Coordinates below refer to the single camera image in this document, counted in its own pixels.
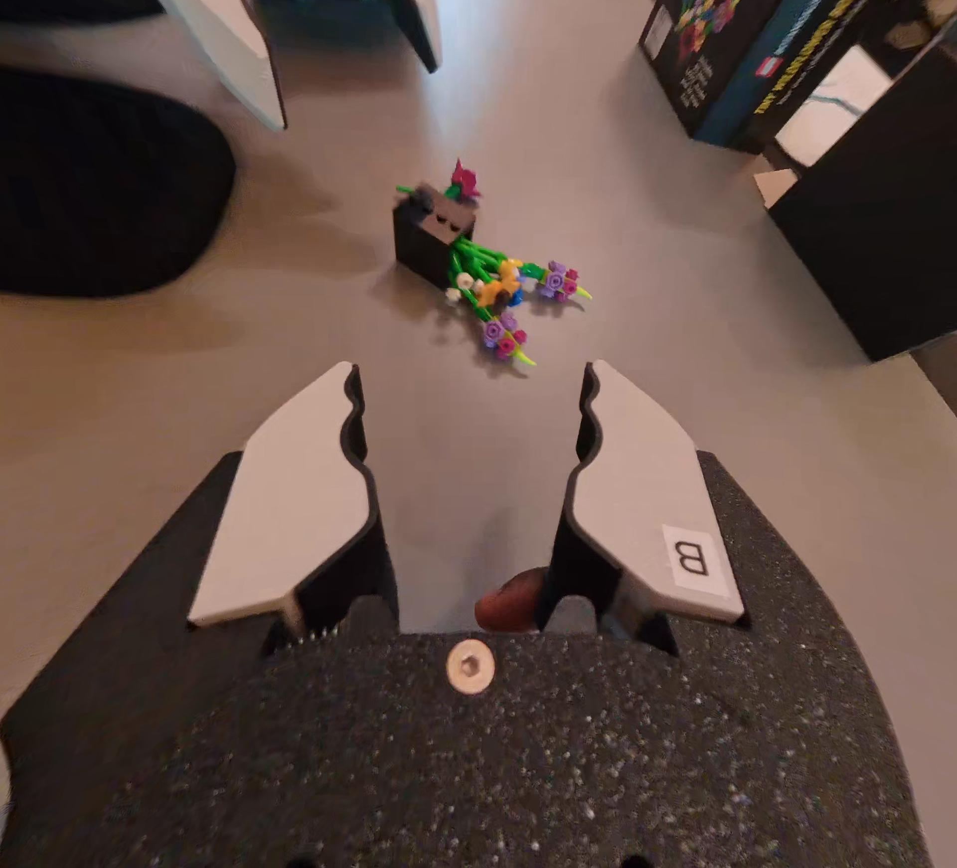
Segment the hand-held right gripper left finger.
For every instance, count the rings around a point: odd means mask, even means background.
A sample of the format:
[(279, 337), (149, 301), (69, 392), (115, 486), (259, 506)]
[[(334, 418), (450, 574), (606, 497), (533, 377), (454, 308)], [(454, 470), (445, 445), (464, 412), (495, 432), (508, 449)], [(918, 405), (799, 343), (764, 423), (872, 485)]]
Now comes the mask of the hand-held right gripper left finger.
[(278, 616), (332, 632), (352, 603), (398, 598), (375, 479), (366, 465), (360, 369), (342, 361), (248, 439), (187, 620), (197, 628)]

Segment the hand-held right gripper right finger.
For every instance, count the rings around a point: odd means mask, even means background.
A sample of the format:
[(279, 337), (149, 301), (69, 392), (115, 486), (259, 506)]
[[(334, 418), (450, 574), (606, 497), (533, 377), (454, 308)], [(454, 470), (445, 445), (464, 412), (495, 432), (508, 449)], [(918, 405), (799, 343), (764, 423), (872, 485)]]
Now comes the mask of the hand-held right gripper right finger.
[(668, 616), (747, 630), (699, 452), (651, 396), (603, 360), (585, 366), (577, 465), (537, 601), (544, 629), (567, 597), (623, 633)]

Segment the open black carton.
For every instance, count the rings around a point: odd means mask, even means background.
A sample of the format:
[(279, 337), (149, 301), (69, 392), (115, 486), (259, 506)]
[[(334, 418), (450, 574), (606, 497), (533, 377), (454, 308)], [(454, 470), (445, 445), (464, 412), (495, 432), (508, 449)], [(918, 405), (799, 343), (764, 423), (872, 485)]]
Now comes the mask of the open black carton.
[(871, 361), (955, 331), (955, 0), (824, 0), (749, 120), (766, 198)]

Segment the pink purple lego flower spike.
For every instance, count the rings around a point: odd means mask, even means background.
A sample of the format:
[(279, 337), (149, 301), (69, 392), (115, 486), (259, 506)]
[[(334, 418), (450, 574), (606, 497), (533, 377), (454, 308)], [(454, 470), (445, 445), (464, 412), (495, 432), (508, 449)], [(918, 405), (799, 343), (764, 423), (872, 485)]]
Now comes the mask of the pink purple lego flower spike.
[(477, 306), (477, 297), (480, 292), (473, 290), (476, 303), (467, 301), (462, 305), (471, 310), (480, 326), (481, 344), (497, 360), (517, 363), (524, 367), (535, 367), (537, 364), (527, 356), (525, 345), (527, 333), (521, 328), (514, 313), (515, 307), (509, 308), (504, 300), (497, 300), (490, 307)]
[[(496, 279), (498, 264), (506, 259), (510, 258), (490, 252), (483, 252), (474, 259), (473, 277), (475, 278), (475, 285), (482, 284), (477, 292), (481, 291), (486, 282)], [(556, 261), (551, 261), (546, 265), (522, 262), (520, 274), (524, 299), (528, 293), (533, 293), (544, 300), (556, 302), (567, 302), (575, 298), (592, 300), (592, 294), (582, 287), (578, 272), (565, 264)]]

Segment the black lego set box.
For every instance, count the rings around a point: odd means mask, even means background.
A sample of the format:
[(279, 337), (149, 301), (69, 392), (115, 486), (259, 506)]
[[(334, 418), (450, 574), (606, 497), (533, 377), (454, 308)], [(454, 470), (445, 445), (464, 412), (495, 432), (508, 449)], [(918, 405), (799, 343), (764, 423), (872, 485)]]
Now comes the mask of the black lego set box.
[(656, 0), (640, 38), (692, 139), (760, 153), (772, 109), (853, 0)]

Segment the black lego vase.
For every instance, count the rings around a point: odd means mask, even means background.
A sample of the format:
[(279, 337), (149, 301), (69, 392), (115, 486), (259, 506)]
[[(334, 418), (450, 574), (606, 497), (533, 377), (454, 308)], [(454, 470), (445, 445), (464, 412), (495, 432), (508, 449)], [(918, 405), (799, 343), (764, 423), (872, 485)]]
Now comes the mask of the black lego vase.
[(477, 205), (448, 199), (443, 192), (420, 183), (416, 198), (400, 195), (392, 209), (392, 238), (396, 261), (439, 290), (451, 285), (453, 245), (472, 240)]

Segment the orange lego sunflower stem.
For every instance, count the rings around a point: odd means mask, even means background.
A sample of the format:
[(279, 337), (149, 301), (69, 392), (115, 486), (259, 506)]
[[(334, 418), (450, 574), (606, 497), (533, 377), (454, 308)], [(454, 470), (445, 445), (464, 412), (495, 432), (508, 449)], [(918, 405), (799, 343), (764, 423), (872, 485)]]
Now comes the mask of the orange lego sunflower stem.
[(477, 297), (477, 306), (487, 308), (504, 300), (508, 303), (521, 289), (522, 262), (506, 259), (498, 264), (497, 277), (484, 284)]

